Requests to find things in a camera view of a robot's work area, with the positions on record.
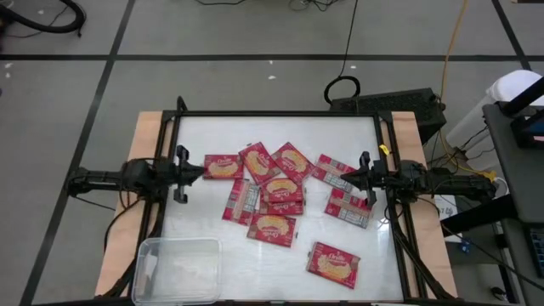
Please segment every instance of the gray floor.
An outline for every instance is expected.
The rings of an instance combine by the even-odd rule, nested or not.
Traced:
[[[79,0],[88,14],[81,38],[73,33],[2,38],[0,139],[6,145],[0,158],[4,177],[9,175],[0,184],[0,214],[6,216],[0,223],[5,245],[0,251],[2,305],[20,302],[93,101],[99,101],[99,110],[81,164],[102,169],[115,169],[126,159],[140,111],[173,108],[180,94],[192,110],[327,109],[322,91],[340,71],[342,62],[337,60],[304,60],[308,56],[210,61],[125,58],[103,75],[105,62],[116,58],[106,55],[127,4],[133,1]],[[135,0],[118,53],[270,54],[271,59],[274,54],[343,54],[354,1],[340,1],[325,13],[315,7],[293,12],[287,2],[249,0],[234,7],[203,7],[190,0]],[[519,5],[508,0],[500,4],[525,54],[544,55],[544,4]],[[443,55],[460,7],[457,0],[361,0],[349,53]],[[62,8],[56,0],[15,0],[14,4],[16,11],[43,23]],[[71,18],[73,13],[67,11],[59,23]],[[11,35],[31,32],[21,25],[8,29]],[[450,63],[445,132],[498,77],[521,69],[491,2],[470,1],[459,35],[453,54],[498,57]],[[31,60],[25,54],[52,56]],[[74,57],[54,57],[67,54]],[[439,91],[441,61],[388,59],[349,61],[346,72],[361,80],[363,94],[424,87]],[[543,62],[530,65],[544,73]],[[107,86],[97,95],[101,77]],[[332,95],[349,96],[352,90],[340,84]],[[107,193],[89,194],[88,199],[112,207],[116,202]],[[111,219],[110,211],[68,201],[33,303],[93,296],[103,234]],[[500,285],[495,272],[482,272],[476,282],[465,281],[473,273],[466,266],[454,266],[458,291],[469,300],[491,302],[487,288]]]

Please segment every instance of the white table surface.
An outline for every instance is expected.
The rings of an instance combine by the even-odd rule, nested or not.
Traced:
[[[320,154],[359,167],[363,150],[379,158],[370,117],[183,117],[178,144],[201,164],[206,154],[236,154],[250,143],[263,142],[270,154],[291,142],[311,162]],[[245,178],[251,175],[245,170]],[[186,188],[188,204],[169,199],[164,237],[213,237],[223,246],[218,299],[286,301],[400,301],[400,277],[393,238],[381,224],[385,194],[377,192],[373,220],[362,229],[324,214],[332,187],[316,178],[304,181],[306,207],[296,216],[298,232],[291,248],[246,238],[248,228],[223,221],[232,180],[197,180]],[[354,189],[355,196],[366,197]],[[308,254],[320,241],[361,258],[355,289],[310,274]]]

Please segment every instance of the clear plastic bin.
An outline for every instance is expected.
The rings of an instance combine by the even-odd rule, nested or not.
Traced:
[[[217,239],[146,239],[138,251],[132,300],[138,306],[214,303],[220,275]]]

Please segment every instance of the black aluminum frame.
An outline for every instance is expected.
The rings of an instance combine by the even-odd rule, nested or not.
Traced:
[[[178,109],[177,110],[165,110],[162,112],[161,116],[161,126],[159,129],[159,134],[157,138],[156,143],[156,150],[155,150],[155,157],[158,157],[162,154],[162,148],[164,146],[165,140],[166,140],[166,131],[167,131],[167,125],[170,122],[173,122],[173,132],[172,136],[170,138],[170,144],[168,148],[168,158],[173,161],[173,157],[175,155],[175,148],[178,140],[179,135],[179,125],[181,121],[183,120],[183,117],[186,116],[329,116],[329,117],[354,117],[354,116],[365,116],[365,117],[372,117],[374,120],[374,128],[376,129],[376,138],[377,142],[379,144],[383,144],[383,131],[381,127],[381,121],[385,122],[388,127],[388,136],[390,139],[390,151],[391,154],[393,154],[394,157],[394,163],[395,165],[400,164],[400,155],[399,155],[399,149],[397,146],[397,141],[395,138],[395,132],[394,132],[394,125],[393,125],[393,117],[390,111],[379,111],[379,112],[359,112],[359,113],[346,113],[346,112],[335,112],[335,111],[282,111],[282,110],[226,110],[226,111],[216,111],[216,110],[193,110],[189,111],[187,110],[184,101],[179,98],[178,99]],[[386,155],[379,150],[380,152],[380,160],[384,162],[385,165],[387,165],[387,158]],[[393,198],[393,194],[391,190],[385,190],[387,195],[387,201],[388,201],[388,212],[389,215],[392,213],[396,214],[395,206],[390,205],[395,201]],[[166,211],[166,202],[167,202],[167,195],[168,195],[168,188],[165,188],[161,192],[161,200],[158,202],[159,208],[158,213],[156,216],[156,222],[154,225],[154,228],[151,230],[150,236],[160,236],[162,232],[162,224],[164,221],[164,212]],[[142,216],[142,223],[140,225],[139,230],[139,237],[138,237],[138,247],[141,244],[141,242],[148,236],[147,230],[149,228],[150,224],[150,215],[152,211],[152,207],[155,205],[155,203],[151,201],[145,201],[144,204],[144,214]],[[409,242],[411,246],[418,252],[417,250],[417,240],[416,240],[416,233],[414,230],[413,222],[411,219],[411,210],[409,205],[403,205],[404,210],[404,218],[405,218],[405,228],[406,233],[409,239]],[[416,285],[417,290],[419,293],[419,297],[412,297],[410,294],[410,284],[408,283],[407,273],[409,273],[406,270],[405,265],[405,254],[400,246],[400,244],[394,239],[394,248],[395,248],[395,255],[397,258],[397,264],[399,268],[399,278],[400,278],[400,286],[401,291],[403,294],[403,299],[405,303],[412,303],[417,305],[473,305],[473,306],[488,306],[491,304],[485,304],[485,303],[465,303],[463,301],[449,301],[449,300],[434,300],[434,299],[427,299],[427,290],[426,290],[426,284],[424,280],[422,279],[421,274],[414,269],[414,273],[416,274]],[[338,301],[338,304],[347,304],[348,301]],[[254,305],[254,304],[271,304],[271,302],[238,302],[238,301],[220,301],[216,302],[217,305]],[[331,303],[291,303],[291,302],[284,302],[283,304],[326,304],[331,305]],[[371,305],[371,303],[349,303],[349,304],[358,304],[358,305]],[[133,305],[132,300],[130,297],[98,297],[91,300],[82,300],[82,301],[70,301],[70,302],[62,302],[62,303],[47,303],[47,304],[34,304],[34,305],[48,305],[48,306],[88,306],[88,305],[100,305],[100,306],[121,306],[121,305]]]

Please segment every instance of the cracker package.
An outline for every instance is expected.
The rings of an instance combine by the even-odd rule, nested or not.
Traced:
[[[243,179],[244,164],[238,155],[204,156],[204,179]]]
[[[230,191],[223,220],[249,225],[258,199],[258,186],[247,179],[237,179]]]
[[[329,202],[326,204],[325,213],[363,229],[366,229],[371,218],[371,209],[367,206],[367,199],[360,199],[334,188]]]
[[[261,201],[259,203],[258,212],[260,214],[300,215],[304,213],[304,202],[289,201],[285,203],[268,203],[264,201],[263,193],[261,192]]]
[[[354,289],[359,261],[360,258],[355,255],[316,242],[306,270]]]
[[[285,216],[255,214],[247,237],[283,247],[291,247],[296,222],[295,218]]]
[[[275,178],[261,186],[263,199],[266,202],[278,203],[304,200],[303,186],[289,178]]]
[[[262,184],[281,173],[263,144],[258,142],[239,152],[244,165],[252,175],[255,184]]]
[[[315,164],[315,169],[312,176],[332,187],[351,192],[353,185],[340,178],[340,175],[355,171],[352,167],[342,164],[340,161],[335,161],[329,156],[321,154],[319,160]]]
[[[297,184],[301,184],[314,170],[314,165],[289,142],[272,154],[272,159],[281,171]]]

